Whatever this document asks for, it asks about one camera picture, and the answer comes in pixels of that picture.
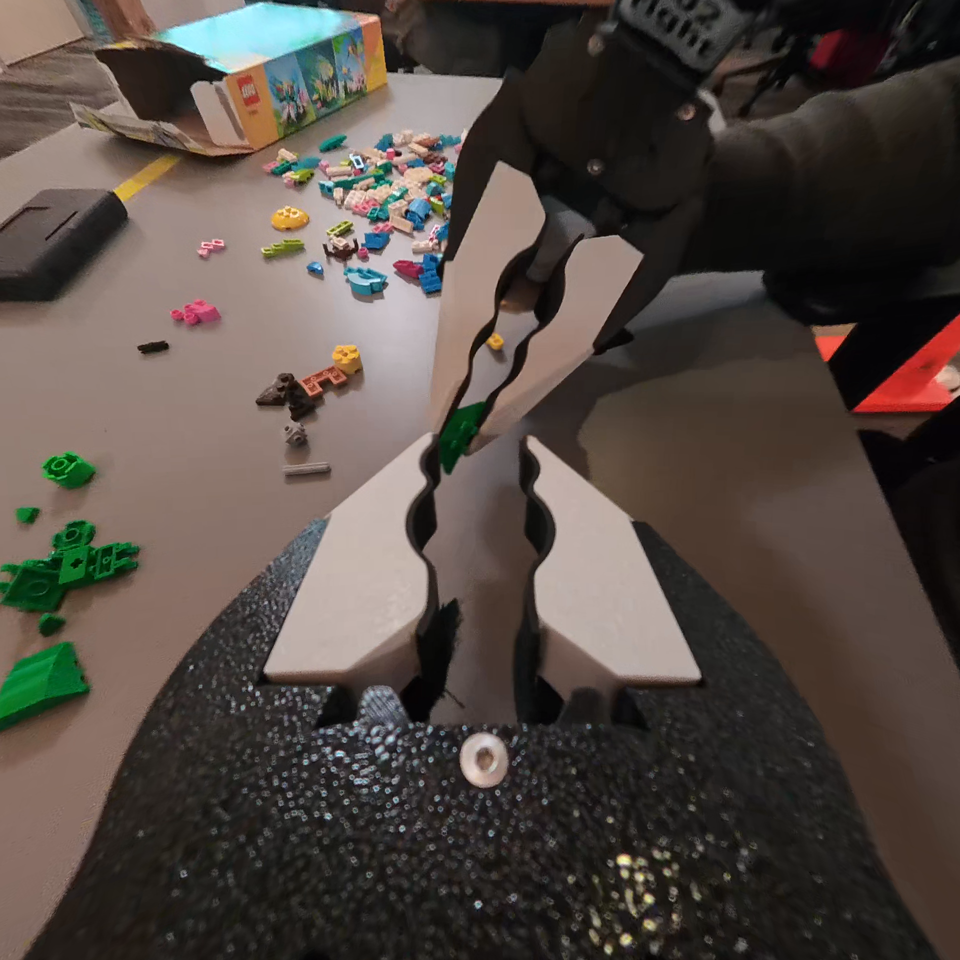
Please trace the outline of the pile of colourful toy bricks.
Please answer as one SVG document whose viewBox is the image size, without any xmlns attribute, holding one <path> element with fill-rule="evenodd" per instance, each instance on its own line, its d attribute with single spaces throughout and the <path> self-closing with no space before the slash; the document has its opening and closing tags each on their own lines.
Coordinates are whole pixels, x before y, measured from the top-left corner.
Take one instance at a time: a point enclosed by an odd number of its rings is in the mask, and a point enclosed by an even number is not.
<svg viewBox="0 0 960 960">
<path fill-rule="evenodd" d="M 440 294 L 440 266 L 450 234 L 454 179 L 468 129 L 458 134 L 414 133 L 403 129 L 384 134 L 370 148 L 350 150 L 341 157 L 327 153 L 298 154 L 281 149 L 262 171 L 292 191 L 318 188 L 335 207 L 338 220 L 321 235 L 319 260 L 326 269 L 339 265 L 376 266 L 394 240 L 407 238 L 410 254 L 397 258 L 393 274 L 413 282 L 426 296 Z M 349 239 L 359 242 L 357 256 L 340 263 L 325 256 L 327 229 L 342 220 L 354 222 Z"/>
</svg>

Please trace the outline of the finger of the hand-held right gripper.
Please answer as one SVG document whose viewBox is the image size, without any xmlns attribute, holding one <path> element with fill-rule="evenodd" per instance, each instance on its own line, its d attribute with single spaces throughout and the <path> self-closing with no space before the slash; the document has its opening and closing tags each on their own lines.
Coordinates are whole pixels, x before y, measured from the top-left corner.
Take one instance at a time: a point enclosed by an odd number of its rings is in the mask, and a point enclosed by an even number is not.
<svg viewBox="0 0 960 960">
<path fill-rule="evenodd" d="M 478 429 L 480 449 L 508 432 L 594 354 L 594 346 L 643 254 L 619 236 L 583 239 L 563 263 L 556 314 L 534 331 L 518 372 L 495 393 Z"/>
<path fill-rule="evenodd" d="M 470 385 L 474 355 L 498 318 L 499 284 L 533 250 L 546 213 L 531 177 L 498 161 L 454 254 L 444 257 L 430 392 L 436 445 Z"/>
</svg>

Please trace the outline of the grey desk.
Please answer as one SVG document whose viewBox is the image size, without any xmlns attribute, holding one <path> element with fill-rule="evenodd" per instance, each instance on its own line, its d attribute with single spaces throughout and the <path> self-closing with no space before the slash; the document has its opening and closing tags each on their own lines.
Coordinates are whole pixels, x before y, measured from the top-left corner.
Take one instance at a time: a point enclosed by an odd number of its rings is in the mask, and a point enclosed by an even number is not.
<svg viewBox="0 0 960 960">
<path fill-rule="evenodd" d="M 2 303 L 2 565 L 75 519 L 141 548 L 64 601 L 90 692 L 2 731 L 2 957 L 958 958 L 958 667 L 749 273 L 670 281 L 439 469 L 406 687 L 264 677 L 327 516 L 430 432 L 440 295 L 309 275 L 335 207 L 261 162 L 180 161 L 63 294 Z M 174 322 L 198 299 L 221 320 Z M 257 396 L 342 344 L 290 449 Z M 536 674 L 527 436 L 631 517 L 698 684 Z"/>
</svg>

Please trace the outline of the green slope brick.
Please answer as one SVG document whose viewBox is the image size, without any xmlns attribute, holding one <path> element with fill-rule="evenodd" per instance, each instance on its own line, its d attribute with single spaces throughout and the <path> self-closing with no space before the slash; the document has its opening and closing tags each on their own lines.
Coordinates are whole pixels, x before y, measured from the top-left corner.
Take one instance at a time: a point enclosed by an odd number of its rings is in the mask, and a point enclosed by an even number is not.
<svg viewBox="0 0 960 960">
<path fill-rule="evenodd" d="M 445 475 L 453 474 L 458 462 L 467 455 L 487 413 L 486 400 L 456 407 L 449 415 L 438 438 L 438 460 Z"/>
</svg>

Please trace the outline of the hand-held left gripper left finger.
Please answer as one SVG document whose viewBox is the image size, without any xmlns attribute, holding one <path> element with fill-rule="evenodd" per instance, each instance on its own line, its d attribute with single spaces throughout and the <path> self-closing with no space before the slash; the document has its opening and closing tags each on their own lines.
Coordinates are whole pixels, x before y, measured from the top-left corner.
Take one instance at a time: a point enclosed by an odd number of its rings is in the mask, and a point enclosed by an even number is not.
<svg viewBox="0 0 960 960">
<path fill-rule="evenodd" d="M 274 684 L 406 688 L 438 610 L 438 437 L 425 433 L 330 511 L 263 668 Z"/>
</svg>

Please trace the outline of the group of green toy bricks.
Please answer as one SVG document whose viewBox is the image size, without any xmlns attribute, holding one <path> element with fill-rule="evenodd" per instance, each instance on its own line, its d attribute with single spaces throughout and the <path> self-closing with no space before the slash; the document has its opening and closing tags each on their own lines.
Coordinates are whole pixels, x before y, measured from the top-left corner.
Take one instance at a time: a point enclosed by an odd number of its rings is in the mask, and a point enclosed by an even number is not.
<svg viewBox="0 0 960 960">
<path fill-rule="evenodd" d="M 112 582 L 138 569 L 141 548 L 131 541 L 97 541 L 97 526 L 66 521 L 38 558 L 2 564 L 2 607 L 37 615 L 45 640 L 65 626 L 61 608 L 69 594 Z M 61 640 L 18 659 L 2 680 L 1 730 L 6 732 L 87 696 L 90 682 L 75 645 Z"/>
</svg>

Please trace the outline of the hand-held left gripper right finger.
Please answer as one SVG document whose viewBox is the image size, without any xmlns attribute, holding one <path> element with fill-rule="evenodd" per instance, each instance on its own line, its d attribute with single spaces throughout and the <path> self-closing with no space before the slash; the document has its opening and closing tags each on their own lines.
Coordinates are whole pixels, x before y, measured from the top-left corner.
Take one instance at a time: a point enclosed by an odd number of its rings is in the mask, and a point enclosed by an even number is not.
<svg viewBox="0 0 960 960">
<path fill-rule="evenodd" d="M 702 672 L 632 518 L 533 436 L 521 487 L 543 521 L 532 576 L 536 675 L 554 690 L 690 687 Z"/>
</svg>

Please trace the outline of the toy brick box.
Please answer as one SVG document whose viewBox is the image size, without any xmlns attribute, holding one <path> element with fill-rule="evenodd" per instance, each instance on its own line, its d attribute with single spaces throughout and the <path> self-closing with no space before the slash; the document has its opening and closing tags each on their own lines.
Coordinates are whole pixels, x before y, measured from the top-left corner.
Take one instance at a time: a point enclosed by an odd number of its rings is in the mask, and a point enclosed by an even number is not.
<svg viewBox="0 0 960 960">
<path fill-rule="evenodd" d="M 95 51 L 118 100 L 78 126 L 207 158 L 247 155 L 387 84 L 366 11 L 258 2 Z"/>
</svg>

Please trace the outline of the person's right forearm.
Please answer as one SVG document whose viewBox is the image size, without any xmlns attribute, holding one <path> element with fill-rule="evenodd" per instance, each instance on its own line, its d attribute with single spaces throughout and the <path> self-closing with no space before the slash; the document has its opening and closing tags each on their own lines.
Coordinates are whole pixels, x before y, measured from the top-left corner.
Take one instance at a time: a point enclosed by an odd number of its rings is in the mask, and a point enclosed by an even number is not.
<svg viewBox="0 0 960 960">
<path fill-rule="evenodd" d="M 756 272 L 808 325 L 958 298 L 959 58 L 716 138 L 680 274 Z"/>
</svg>

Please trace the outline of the black rounded object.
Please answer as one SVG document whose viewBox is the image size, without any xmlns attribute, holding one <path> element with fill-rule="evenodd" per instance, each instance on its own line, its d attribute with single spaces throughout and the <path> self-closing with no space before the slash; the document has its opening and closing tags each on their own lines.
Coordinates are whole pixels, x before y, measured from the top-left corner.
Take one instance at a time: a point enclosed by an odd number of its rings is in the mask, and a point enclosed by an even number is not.
<svg viewBox="0 0 960 960">
<path fill-rule="evenodd" d="M 53 301 L 128 220 L 114 191 L 38 192 L 2 222 L 1 302 Z"/>
</svg>

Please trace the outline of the orange black frame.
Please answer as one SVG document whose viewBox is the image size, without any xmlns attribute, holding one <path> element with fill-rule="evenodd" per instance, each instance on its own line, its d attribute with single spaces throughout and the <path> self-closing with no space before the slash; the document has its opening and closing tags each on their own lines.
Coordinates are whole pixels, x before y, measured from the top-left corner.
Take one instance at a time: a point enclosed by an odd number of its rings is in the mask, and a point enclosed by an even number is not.
<svg viewBox="0 0 960 960">
<path fill-rule="evenodd" d="M 850 412 L 934 413 L 951 401 L 938 376 L 958 354 L 952 309 L 927 319 L 861 322 L 814 341 Z"/>
</svg>

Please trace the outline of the yellow tape strip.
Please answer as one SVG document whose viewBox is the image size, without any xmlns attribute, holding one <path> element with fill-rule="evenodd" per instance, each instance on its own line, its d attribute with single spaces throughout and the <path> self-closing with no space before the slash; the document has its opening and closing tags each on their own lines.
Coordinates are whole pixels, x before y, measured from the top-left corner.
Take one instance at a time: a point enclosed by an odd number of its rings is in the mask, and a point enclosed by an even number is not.
<svg viewBox="0 0 960 960">
<path fill-rule="evenodd" d="M 116 185 L 112 192 L 122 203 L 126 204 L 173 170 L 181 159 L 182 157 L 178 154 L 164 154 Z"/>
</svg>

